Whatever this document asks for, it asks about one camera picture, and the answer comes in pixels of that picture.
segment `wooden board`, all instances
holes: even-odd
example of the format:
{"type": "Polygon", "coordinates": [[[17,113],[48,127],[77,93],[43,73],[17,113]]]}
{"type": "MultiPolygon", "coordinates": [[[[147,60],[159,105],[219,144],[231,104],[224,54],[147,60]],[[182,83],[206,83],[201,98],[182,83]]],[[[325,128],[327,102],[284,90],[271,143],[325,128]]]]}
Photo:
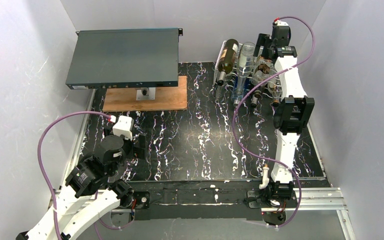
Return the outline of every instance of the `wooden board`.
{"type": "Polygon", "coordinates": [[[135,88],[106,90],[104,112],[185,110],[188,107],[186,76],[179,76],[178,86],[157,87],[155,100],[136,100],[135,88]]]}

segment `white label sticker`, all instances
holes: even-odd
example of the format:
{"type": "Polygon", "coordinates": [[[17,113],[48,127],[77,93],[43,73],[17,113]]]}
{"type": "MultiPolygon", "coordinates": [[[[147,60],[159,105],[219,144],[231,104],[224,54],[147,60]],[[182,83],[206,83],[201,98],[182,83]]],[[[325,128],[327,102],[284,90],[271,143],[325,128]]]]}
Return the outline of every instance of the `white label sticker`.
{"type": "Polygon", "coordinates": [[[72,86],[73,89],[88,89],[86,86],[72,86]]]}

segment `white cable connector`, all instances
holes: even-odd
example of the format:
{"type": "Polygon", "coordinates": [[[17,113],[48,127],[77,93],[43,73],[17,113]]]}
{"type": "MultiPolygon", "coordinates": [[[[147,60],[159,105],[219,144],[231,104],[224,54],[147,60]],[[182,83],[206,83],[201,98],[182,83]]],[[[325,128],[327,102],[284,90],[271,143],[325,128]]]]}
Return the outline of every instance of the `white cable connector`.
{"type": "Polygon", "coordinates": [[[269,185],[269,170],[270,168],[268,167],[268,165],[264,165],[264,167],[262,168],[262,180],[261,180],[261,184],[258,185],[258,188],[260,190],[262,189],[265,189],[267,187],[267,185],[269,185]]]}
{"type": "Polygon", "coordinates": [[[109,121],[110,121],[111,123],[115,123],[115,122],[117,121],[117,117],[111,115],[111,118],[109,119],[109,121]]]}

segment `black marble table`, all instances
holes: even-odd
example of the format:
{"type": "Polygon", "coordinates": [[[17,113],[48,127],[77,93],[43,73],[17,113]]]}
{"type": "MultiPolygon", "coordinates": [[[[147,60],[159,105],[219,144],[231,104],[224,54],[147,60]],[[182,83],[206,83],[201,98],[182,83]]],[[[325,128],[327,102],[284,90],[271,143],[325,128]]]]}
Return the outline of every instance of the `black marble table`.
{"type": "MultiPolygon", "coordinates": [[[[187,76],[187,110],[112,112],[134,119],[133,134],[146,133],[146,160],[130,159],[116,179],[127,181],[251,180],[261,177],[265,161],[244,154],[232,134],[234,107],[232,88],[226,87],[225,101],[216,103],[212,85],[215,64],[180,63],[179,76],[187,76]]],[[[93,111],[104,106],[105,89],[96,90],[93,111]]],[[[275,158],[277,139],[270,99],[253,109],[248,100],[239,110],[238,131],[249,150],[275,158]]],[[[81,154],[93,151],[104,135],[108,122],[89,117],[81,154]]],[[[295,152],[294,170],[299,177],[324,177],[313,141],[307,129],[295,152]]]]}

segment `gray wall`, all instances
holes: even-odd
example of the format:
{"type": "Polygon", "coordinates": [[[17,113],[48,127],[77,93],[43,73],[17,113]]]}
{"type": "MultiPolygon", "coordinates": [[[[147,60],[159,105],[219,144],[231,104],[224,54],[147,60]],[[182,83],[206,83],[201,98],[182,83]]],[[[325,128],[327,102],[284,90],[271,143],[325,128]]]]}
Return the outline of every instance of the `gray wall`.
{"type": "MultiPolygon", "coordinates": [[[[271,23],[285,15],[312,24],[325,0],[61,0],[76,30],[183,28],[180,62],[215,62],[223,40],[255,42],[271,33],[271,23]]],[[[290,21],[291,44],[299,48],[305,26],[290,21]]]]}
{"type": "MultiPolygon", "coordinates": [[[[37,161],[43,130],[86,107],[89,93],[65,86],[76,39],[59,0],[0,1],[0,240],[31,229],[47,210],[50,193],[37,161]]],[[[56,188],[80,120],[59,123],[43,144],[56,188]]]]}
{"type": "Polygon", "coordinates": [[[316,50],[299,71],[327,177],[357,239],[384,239],[384,1],[327,0],[313,27],[316,50]]]}

